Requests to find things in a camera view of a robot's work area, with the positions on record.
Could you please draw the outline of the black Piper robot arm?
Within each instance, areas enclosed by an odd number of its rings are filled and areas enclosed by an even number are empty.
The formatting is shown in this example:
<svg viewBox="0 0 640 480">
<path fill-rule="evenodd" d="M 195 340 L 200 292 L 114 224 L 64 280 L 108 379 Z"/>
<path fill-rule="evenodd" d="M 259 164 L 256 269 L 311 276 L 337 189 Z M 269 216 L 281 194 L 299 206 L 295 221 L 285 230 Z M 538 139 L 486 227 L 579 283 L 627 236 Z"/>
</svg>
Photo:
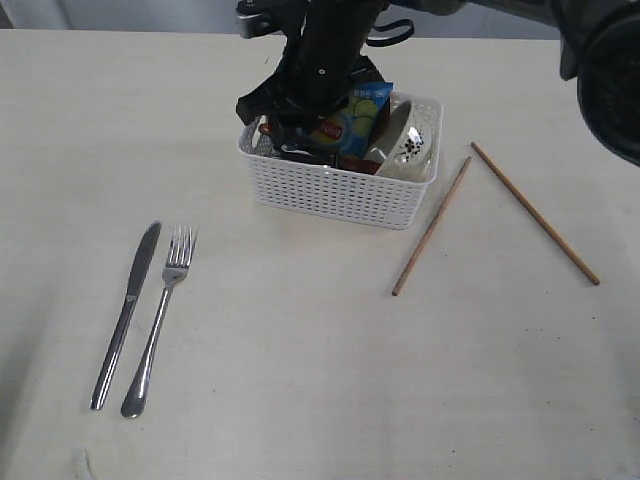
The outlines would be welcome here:
<svg viewBox="0 0 640 480">
<path fill-rule="evenodd" d="M 466 10 L 506 20 L 486 38 L 556 38 L 558 74 L 576 87 L 586 127 L 609 152 L 639 163 L 639 4 L 636 1 L 240 1 L 242 37 L 279 33 L 273 73 L 238 98 L 248 125 L 267 119 L 278 152 L 318 158 L 302 136 L 380 77 L 363 49 L 388 48 L 424 34 L 416 16 L 458 17 Z"/>
</svg>

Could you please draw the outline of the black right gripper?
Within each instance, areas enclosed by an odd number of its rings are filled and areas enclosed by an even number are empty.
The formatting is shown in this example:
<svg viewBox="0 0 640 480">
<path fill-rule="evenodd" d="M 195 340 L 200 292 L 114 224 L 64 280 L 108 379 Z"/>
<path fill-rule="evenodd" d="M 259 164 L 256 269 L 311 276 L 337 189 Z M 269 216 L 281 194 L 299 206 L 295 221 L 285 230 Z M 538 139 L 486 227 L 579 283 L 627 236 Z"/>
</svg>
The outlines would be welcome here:
<svg viewBox="0 0 640 480">
<path fill-rule="evenodd" d="M 352 72 L 378 9 L 272 9 L 286 36 L 276 70 L 240 97 L 236 113 L 246 125 L 266 116 L 275 144 L 301 128 L 313 131 L 340 110 L 354 88 Z"/>
</svg>

